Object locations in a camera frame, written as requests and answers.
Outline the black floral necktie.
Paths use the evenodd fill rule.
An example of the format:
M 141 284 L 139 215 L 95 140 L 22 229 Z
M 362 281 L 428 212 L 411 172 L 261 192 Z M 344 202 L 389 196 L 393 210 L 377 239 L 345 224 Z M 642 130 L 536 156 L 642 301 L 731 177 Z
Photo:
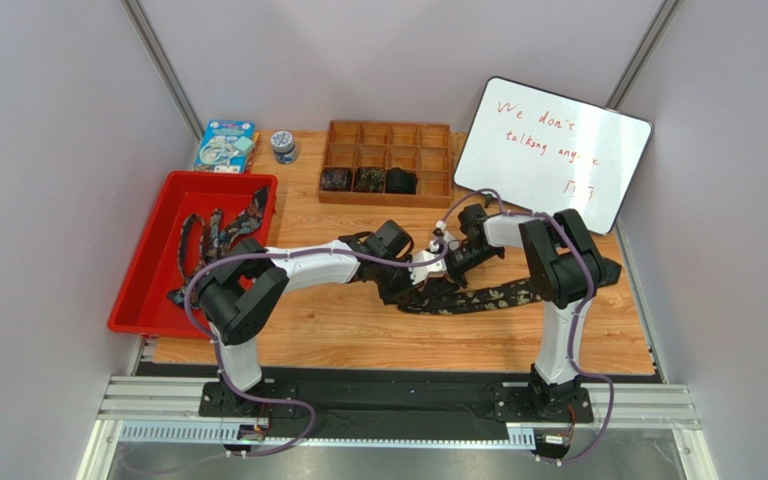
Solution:
M 416 315 L 465 315 L 525 306 L 540 302 L 540 296 L 530 288 L 529 279 L 522 278 L 475 290 L 452 291 L 431 298 L 420 293 L 400 301 L 397 309 Z

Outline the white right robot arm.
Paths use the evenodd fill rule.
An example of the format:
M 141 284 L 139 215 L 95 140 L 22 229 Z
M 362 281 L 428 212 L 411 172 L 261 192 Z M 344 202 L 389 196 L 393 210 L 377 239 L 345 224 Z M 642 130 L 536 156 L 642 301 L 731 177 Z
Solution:
M 489 215 L 473 204 L 458 214 L 465 235 L 447 258 L 448 273 L 462 274 L 506 247 L 520 246 L 529 277 L 524 296 L 543 302 L 538 356 L 531 366 L 524 403 L 541 420 L 568 418 L 585 400 L 579 366 L 585 316 L 597 290 L 618 282 L 622 267 L 605 258 L 580 213 Z

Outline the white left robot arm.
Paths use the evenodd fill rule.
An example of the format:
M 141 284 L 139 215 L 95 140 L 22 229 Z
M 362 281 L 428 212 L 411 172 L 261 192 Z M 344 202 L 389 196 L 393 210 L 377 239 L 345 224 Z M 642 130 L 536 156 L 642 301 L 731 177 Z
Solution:
M 222 384 L 237 397 L 264 402 L 251 390 L 263 379 L 257 337 L 286 293 L 319 285 L 372 281 L 389 296 L 410 292 L 443 268 L 445 246 L 405 253 L 411 238 L 394 222 L 372 233 L 294 249 L 264 247 L 255 239 L 195 273 L 181 303 L 192 318 L 206 318 Z

